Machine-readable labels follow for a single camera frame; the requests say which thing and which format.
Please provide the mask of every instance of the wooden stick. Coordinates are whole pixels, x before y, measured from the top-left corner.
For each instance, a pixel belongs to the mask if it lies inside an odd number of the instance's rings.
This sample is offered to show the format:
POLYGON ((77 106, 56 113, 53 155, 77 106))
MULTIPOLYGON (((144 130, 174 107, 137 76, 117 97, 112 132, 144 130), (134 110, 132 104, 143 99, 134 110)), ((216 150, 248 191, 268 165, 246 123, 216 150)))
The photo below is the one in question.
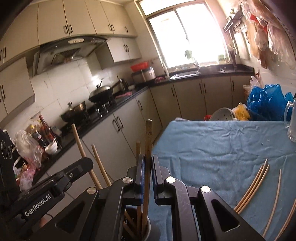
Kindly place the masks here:
POLYGON ((263 174, 263 177, 261 178, 259 184, 257 185, 256 189, 254 190, 254 192, 252 193, 252 195, 250 196, 250 198, 247 200, 247 202, 245 203, 245 205, 237 212, 238 214, 240 214, 245 209, 245 207, 249 204, 249 202, 251 201, 252 197, 255 195, 255 193, 257 192, 258 188, 260 187, 262 181, 264 180, 264 178, 265 178, 265 176, 266 176, 266 174, 268 172, 268 169, 269 169, 269 164, 268 164, 268 166, 267 166, 267 168, 266 168, 266 170, 265 170, 265 172, 263 174))
POLYGON ((247 197, 243 200, 243 202, 241 203, 241 205, 237 208, 237 210, 236 210, 237 213, 238 213, 239 210, 245 205, 245 203, 248 201, 248 199, 249 199, 250 196, 252 195, 253 191, 254 191, 255 188, 257 187, 258 183, 260 182, 260 180, 261 180, 261 178, 262 178, 262 176, 263 176, 263 174, 264 174, 264 171, 265 171, 265 165, 266 165, 266 163, 267 163, 267 158, 266 158, 266 160, 265 160, 265 163, 264 163, 264 165, 263 165, 263 168, 262 168, 262 170, 261 170, 261 172, 260 172, 260 174, 259 174, 259 177, 258 177, 258 179, 256 180, 254 186, 252 187, 252 189, 251 189, 251 191, 249 192, 249 194, 247 195, 247 197))
POLYGON ((272 209, 272 212, 270 214, 270 217, 269 217, 269 220, 268 220, 268 223, 266 225, 266 228, 264 230, 264 233, 262 235, 262 237, 264 237, 267 233, 267 230, 270 226, 270 223, 271 223, 271 220, 272 220, 272 217, 274 216, 274 211, 276 210, 276 204, 277 204, 277 201, 278 201, 278 198, 279 198, 279 189, 281 187, 281 169, 279 170, 279 182, 278 182, 278 189, 277 189, 277 192, 276 192, 276 200, 274 201, 274 207, 272 209))
MULTIPOLYGON (((91 147, 93 149, 94 156, 96 158, 96 162, 98 163, 99 168, 101 170, 101 173, 102 173, 102 175, 103 175, 103 177, 105 179, 105 182, 106 182, 107 186, 110 187, 112 185, 112 183, 111 183, 111 181, 110 181, 110 179, 109 179, 109 177, 108 177, 108 175, 107 175, 107 173, 105 171, 105 168, 104 168, 104 166, 103 166, 103 164, 101 162, 101 159, 100 159, 99 154, 98 154, 98 152, 96 150, 96 147, 95 147, 94 144, 92 144, 91 147)), ((132 220, 132 218, 130 217, 130 215, 128 214, 128 212, 126 210, 124 212, 124 216, 127 218, 129 223, 133 226, 133 228, 136 230, 137 229, 136 224, 134 223, 134 221, 132 220)))
POLYGON ((242 199, 239 201, 239 203, 236 205, 236 207, 233 209, 234 211, 236 211, 238 209, 238 207, 243 203, 243 201, 245 200, 245 198, 249 195, 250 191, 252 190, 253 186, 255 185, 260 173, 261 173, 261 170, 263 168, 263 165, 260 167, 255 179, 253 180, 251 186, 249 187, 249 189, 246 191, 245 195, 242 197, 242 199))
POLYGON ((92 144, 91 147, 92 147, 92 149, 93 149, 94 156, 95 156, 95 158, 96 158, 96 162, 97 162, 98 165, 99 165, 99 168, 100 168, 100 170, 101 170, 101 173, 102 173, 102 175, 103 175, 103 178, 105 179, 105 182, 106 182, 107 186, 110 187, 112 183, 110 182, 110 179, 109 179, 109 177, 108 177, 108 175, 107 175, 107 173, 106 173, 106 171, 105 171, 105 168, 104 168, 104 166, 103 166, 103 164, 102 164, 102 162, 101 162, 101 160, 100 160, 100 157, 99 157, 99 155, 98 155, 98 152, 96 151, 96 147, 95 147, 94 144, 92 144))
POLYGON ((281 230, 279 231, 279 234, 276 236, 276 238, 275 238, 274 241, 276 241, 276 240, 282 235, 282 233, 285 231, 285 229, 287 228, 287 226, 288 226, 289 222, 291 221, 292 216, 293 216, 293 214, 294 214, 294 212, 295 212, 295 209, 296 209, 296 199, 295 199, 295 201, 294 201, 294 204, 293 204, 293 206, 292 206, 292 208, 291 208, 291 211, 290 211, 290 213, 289 213, 289 215, 288 215, 288 217, 287 217, 287 219, 286 219, 286 221, 285 221, 283 227, 282 227, 281 230))
POLYGON ((146 145, 145 145, 145 182, 144 182, 144 201, 142 215, 142 235, 145 234, 147 226, 147 215, 149 205, 150 173, 151 173, 151 154, 152 154, 152 120, 146 121, 146 145))
MULTIPOLYGON (((74 137, 75 137, 75 140, 76 140, 76 143, 77 143, 77 146, 78 146, 78 149, 80 151, 81 156, 86 157, 86 154, 85 154, 85 151, 84 151, 83 146, 81 144, 81 141, 80 141, 80 138, 79 138, 79 135, 78 135, 75 124, 72 124, 72 130, 73 130, 74 137)), ((96 188, 97 189, 102 189, 102 185, 100 184, 100 182, 99 182, 96 174, 94 173, 93 169, 91 169, 89 171, 89 175, 91 176, 91 179, 93 180, 94 184, 96 185, 96 188)))
MULTIPOLYGON (((140 153, 141 153, 141 143, 140 141, 137 141, 136 143, 137 165, 138 165, 140 153)), ((142 205, 137 206, 137 233, 139 237, 141 236, 141 218, 142 218, 142 205)))
POLYGON ((133 233, 133 231, 129 228, 125 221, 123 221, 123 228, 128 232, 128 234, 133 238, 133 240, 137 240, 137 237, 133 233))

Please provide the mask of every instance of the blue tablecloth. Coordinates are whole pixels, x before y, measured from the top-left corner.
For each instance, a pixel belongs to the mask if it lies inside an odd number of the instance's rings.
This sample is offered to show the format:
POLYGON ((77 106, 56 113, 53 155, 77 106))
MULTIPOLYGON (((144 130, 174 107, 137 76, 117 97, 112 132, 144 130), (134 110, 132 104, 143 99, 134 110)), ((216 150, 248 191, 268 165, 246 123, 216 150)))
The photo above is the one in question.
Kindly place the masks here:
MULTIPOLYGON (((273 241, 296 198, 296 144, 283 122, 172 121, 153 154, 171 176, 186 185, 207 185, 232 208, 240 201, 268 158, 270 169, 241 216, 261 235, 271 214, 282 171, 276 210, 265 236, 273 241)), ((172 240, 169 206, 157 206, 150 188, 148 216, 161 230, 161 241, 172 240)))

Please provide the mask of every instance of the range hood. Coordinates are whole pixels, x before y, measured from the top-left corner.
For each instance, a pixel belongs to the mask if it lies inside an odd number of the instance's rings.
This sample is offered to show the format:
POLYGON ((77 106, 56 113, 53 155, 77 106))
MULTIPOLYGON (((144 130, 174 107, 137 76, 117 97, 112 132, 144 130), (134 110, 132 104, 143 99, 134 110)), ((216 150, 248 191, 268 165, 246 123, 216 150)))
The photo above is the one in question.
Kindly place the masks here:
POLYGON ((107 39, 93 36, 78 36, 44 44, 34 55, 33 76, 57 65, 87 57, 107 39))

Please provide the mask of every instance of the window frame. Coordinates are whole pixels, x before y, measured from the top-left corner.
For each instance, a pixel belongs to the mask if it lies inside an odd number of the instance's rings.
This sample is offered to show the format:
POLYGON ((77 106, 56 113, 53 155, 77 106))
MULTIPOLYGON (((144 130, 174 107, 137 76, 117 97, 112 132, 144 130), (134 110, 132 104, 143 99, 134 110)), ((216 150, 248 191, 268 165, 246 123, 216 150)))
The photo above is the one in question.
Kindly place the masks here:
MULTIPOLYGON (((179 19, 181 25, 182 25, 182 28, 183 28, 184 33, 185 33, 185 35, 186 35, 186 38, 187 38, 187 40, 189 41, 189 38, 188 38, 187 32, 186 32, 186 30, 185 30, 185 28, 184 28, 184 26, 183 26, 183 23, 182 23, 182 21, 181 21, 181 19, 180 19, 179 14, 177 13, 177 10, 176 10, 176 9, 177 9, 177 8, 180 8, 180 7, 185 7, 185 6, 190 6, 190 5, 196 5, 196 4, 201 4, 201 3, 203 3, 203 4, 205 5, 205 7, 207 8, 207 10, 209 11, 209 13, 211 14, 211 16, 215 19, 215 17, 213 16, 212 12, 210 11, 210 9, 209 9, 207 3, 206 3, 204 0, 194 0, 194 1, 189 1, 189 2, 179 3, 179 4, 176 4, 176 5, 173 5, 173 6, 167 7, 167 8, 163 8, 163 9, 158 10, 158 11, 156 11, 156 12, 153 12, 153 13, 151 13, 151 14, 149 14, 149 15, 145 15, 145 13, 144 13, 144 11, 143 11, 141 5, 140 5, 140 2, 141 2, 141 1, 143 1, 143 0, 134 0, 134 3, 136 4, 138 10, 140 11, 140 13, 141 13, 143 19, 146 21, 146 25, 149 27, 149 31, 150 31, 150 33, 152 34, 153 40, 154 40, 154 42, 155 42, 156 45, 157 45, 156 47, 157 47, 157 50, 158 50, 158 52, 159 52, 159 54, 160 54, 160 56, 161 56, 162 62, 165 64, 165 67, 166 67, 166 69, 168 70, 168 72, 175 72, 176 70, 188 69, 188 68, 191 68, 191 67, 194 67, 194 68, 195 68, 196 66, 195 66, 193 63, 192 63, 192 64, 179 65, 179 66, 170 67, 170 68, 168 67, 168 65, 167 65, 167 63, 166 63, 166 60, 165 60, 165 57, 164 57, 164 54, 163 54, 163 52, 162 52, 162 50, 161 50, 161 47, 160 47, 160 44, 159 44, 159 42, 158 42, 157 36, 156 36, 156 34, 155 34, 155 32, 154 32, 154 29, 153 29, 153 27, 152 27, 152 25, 151 25, 151 23, 150 23, 150 19, 151 19, 151 18, 154 18, 154 17, 157 17, 157 16, 159 16, 159 15, 162 15, 162 14, 164 14, 164 13, 174 11, 174 12, 176 13, 176 15, 177 15, 177 17, 178 17, 178 19, 179 19)), ((229 58, 228 58, 228 55, 227 55, 226 41, 225 41, 225 39, 224 39, 223 33, 221 33, 221 35, 222 35, 222 39, 223 39, 223 46, 224 46, 224 49, 225 49, 225 59, 226 59, 226 62, 228 62, 228 61, 229 61, 229 58)))

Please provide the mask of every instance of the glass jug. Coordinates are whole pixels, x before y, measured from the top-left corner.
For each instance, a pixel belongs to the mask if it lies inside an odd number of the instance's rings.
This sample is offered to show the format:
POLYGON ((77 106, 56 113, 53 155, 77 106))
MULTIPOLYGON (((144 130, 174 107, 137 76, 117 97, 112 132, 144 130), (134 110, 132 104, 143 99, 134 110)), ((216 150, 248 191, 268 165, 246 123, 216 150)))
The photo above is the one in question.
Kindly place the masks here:
POLYGON ((284 124, 285 127, 288 128, 288 137, 291 141, 296 142, 296 114, 295 114, 295 104, 296 101, 295 99, 293 100, 293 102, 288 101, 286 109, 285 109, 285 113, 284 113, 284 124), (291 121, 290 124, 288 125, 287 123, 287 113, 289 108, 292 107, 292 115, 291 115, 291 121))

